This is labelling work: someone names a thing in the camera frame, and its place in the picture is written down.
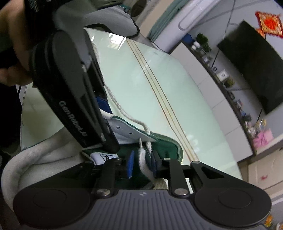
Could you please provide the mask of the person's left hand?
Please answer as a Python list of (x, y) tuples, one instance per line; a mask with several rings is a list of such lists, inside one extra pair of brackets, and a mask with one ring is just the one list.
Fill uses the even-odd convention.
[(13, 48), (11, 52), (18, 61), (8, 68), (1, 68), (1, 83), (14, 85), (28, 85), (33, 80), (29, 77), (29, 51), (26, 49), (24, 27), (24, 1), (9, 1), (1, 9), (1, 33), (9, 36)]

